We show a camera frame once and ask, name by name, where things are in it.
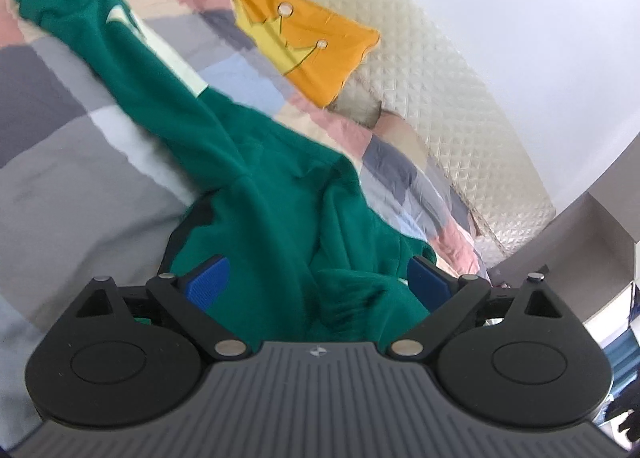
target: gray ribbed panel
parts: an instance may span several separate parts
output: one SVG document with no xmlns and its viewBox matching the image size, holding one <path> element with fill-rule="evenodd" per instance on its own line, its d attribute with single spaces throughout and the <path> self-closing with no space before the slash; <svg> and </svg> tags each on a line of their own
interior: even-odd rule
<svg viewBox="0 0 640 458">
<path fill-rule="evenodd" d="M 46 422 L 17 458 L 622 458 L 591 424 L 530 434 L 484 425 L 440 394 L 419 364 L 371 343 L 267 343 L 212 368 L 197 394 L 138 427 Z"/>
</svg>

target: quilted mattress pad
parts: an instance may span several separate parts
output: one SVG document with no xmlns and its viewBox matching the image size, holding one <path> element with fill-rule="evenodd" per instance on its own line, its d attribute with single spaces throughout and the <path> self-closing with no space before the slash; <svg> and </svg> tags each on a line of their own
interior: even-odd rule
<svg viewBox="0 0 640 458">
<path fill-rule="evenodd" d="M 470 207 L 488 265 L 551 221 L 551 200 L 504 112 L 417 3 L 314 1 L 382 33 L 332 109 L 366 123 L 382 108 L 409 122 Z"/>
</svg>

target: yellow crown print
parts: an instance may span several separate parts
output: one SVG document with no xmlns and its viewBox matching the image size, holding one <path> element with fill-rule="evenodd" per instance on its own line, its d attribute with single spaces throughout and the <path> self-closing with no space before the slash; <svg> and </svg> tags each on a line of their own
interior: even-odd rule
<svg viewBox="0 0 640 458">
<path fill-rule="evenodd" d="M 234 0 L 236 25 L 253 38 L 258 49 L 271 60 L 278 71 L 286 75 L 306 60 L 316 48 L 326 48 L 326 40 L 318 40 L 313 47 L 291 47 L 282 36 L 282 20 L 293 14 L 293 6 L 283 2 L 278 6 L 278 17 L 263 22 L 252 22 L 241 0 Z"/>
</svg>

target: orange pillowcase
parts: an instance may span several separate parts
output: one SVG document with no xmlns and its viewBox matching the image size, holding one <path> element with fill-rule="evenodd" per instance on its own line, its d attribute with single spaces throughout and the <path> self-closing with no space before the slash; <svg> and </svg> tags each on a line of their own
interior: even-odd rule
<svg viewBox="0 0 640 458">
<path fill-rule="evenodd" d="M 234 0 L 236 24 L 316 106 L 325 107 L 380 33 L 309 0 Z"/>
</svg>

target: green sweatshirt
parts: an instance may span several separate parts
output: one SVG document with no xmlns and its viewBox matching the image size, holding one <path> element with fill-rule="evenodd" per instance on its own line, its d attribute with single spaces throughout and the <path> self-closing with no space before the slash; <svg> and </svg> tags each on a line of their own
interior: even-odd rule
<svg viewBox="0 0 640 458">
<path fill-rule="evenodd" d="M 435 261 L 433 250 L 369 209 L 347 158 L 206 86 L 124 0 L 17 1 L 20 16 L 83 58 L 213 191 L 212 222 L 190 232 L 172 271 L 229 259 L 229 284 L 208 311 L 219 323 L 253 348 L 263 340 L 385 348 L 428 315 L 398 278 L 414 255 Z"/>
</svg>

